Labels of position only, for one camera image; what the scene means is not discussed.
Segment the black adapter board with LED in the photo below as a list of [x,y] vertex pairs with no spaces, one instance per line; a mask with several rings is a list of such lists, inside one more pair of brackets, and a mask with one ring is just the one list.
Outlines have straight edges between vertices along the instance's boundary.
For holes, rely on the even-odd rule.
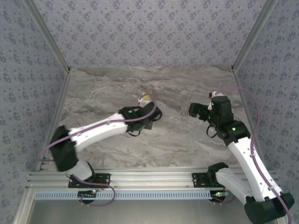
[[82,200],[89,200],[96,198],[97,192],[94,192],[92,190],[86,190],[86,191],[79,191],[77,193],[77,198]]
[[211,201],[217,203],[224,202],[225,198],[229,195],[229,193],[226,191],[210,191],[210,193],[212,197]]

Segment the grey metal panel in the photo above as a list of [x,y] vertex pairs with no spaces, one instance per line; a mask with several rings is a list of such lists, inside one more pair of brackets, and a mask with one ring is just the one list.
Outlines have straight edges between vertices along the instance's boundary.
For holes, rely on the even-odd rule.
[[210,200],[36,200],[30,189],[13,224],[252,224],[243,205]]

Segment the aluminium mounting rail beam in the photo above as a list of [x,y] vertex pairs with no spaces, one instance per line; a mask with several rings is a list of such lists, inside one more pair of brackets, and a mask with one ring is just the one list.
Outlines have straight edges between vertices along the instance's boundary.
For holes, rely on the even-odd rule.
[[[110,185],[119,190],[133,189],[191,189],[193,173],[205,173],[207,168],[159,167],[159,168],[105,168],[96,173],[110,174]],[[44,169],[29,173],[26,188],[66,189],[69,179],[63,172]]]

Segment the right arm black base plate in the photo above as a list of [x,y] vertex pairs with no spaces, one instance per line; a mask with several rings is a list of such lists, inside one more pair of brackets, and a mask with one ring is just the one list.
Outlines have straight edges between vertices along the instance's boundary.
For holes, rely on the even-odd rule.
[[194,188],[229,188],[233,186],[233,179],[219,172],[193,173]]

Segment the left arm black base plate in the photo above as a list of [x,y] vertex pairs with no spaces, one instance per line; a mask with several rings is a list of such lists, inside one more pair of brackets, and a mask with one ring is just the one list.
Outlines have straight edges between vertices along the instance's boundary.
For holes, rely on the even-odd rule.
[[[110,184],[110,174],[94,174],[93,176],[91,176],[90,178],[88,178],[87,180],[85,180],[85,182],[91,182],[91,183],[101,183],[101,184],[106,184],[109,185]],[[69,182],[68,182],[68,188],[74,189],[74,188],[93,188],[93,187],[97,187],[97,188],[108,188],[108,186],[95,186],[95,185],[90,185],[90,184],[85,184],[82,183],[80,181],[78,181],[77,179],[75,179],[73,177],[73,175],[70,175],[69,177]]]

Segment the aluminium frame post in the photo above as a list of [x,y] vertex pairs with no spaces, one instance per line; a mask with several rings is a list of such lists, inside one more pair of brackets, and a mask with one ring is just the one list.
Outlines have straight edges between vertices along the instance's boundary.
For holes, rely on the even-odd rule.
[[232,71],[236,73],[241,67],[242,63],[247,57],[251,47],[255,43],[258,38],[259,33],[263,29],[266,24],[271,12],[276,6],[278,0],[265,0],[259,14],[257,15],[248,35],[246,36],[242,47],[240,48],[233,64]]
[[55,56],[56,60],[58,61],[59,65],[63,69],[65,73],[69,73],[69,66],[63,56],[62,51],[58,47],[54,36],[51,34],[51,31],[46,25],[46,22],[43,19],[42,14],[39,12],[37,6],[35,5],[33,0],[22,0],[25,7],[27,8],[28,12],[30,13],[33,21],[37,25],[39,31],[43,35],[44,40],[47,42],[50,50],[52,51],[53,55]]

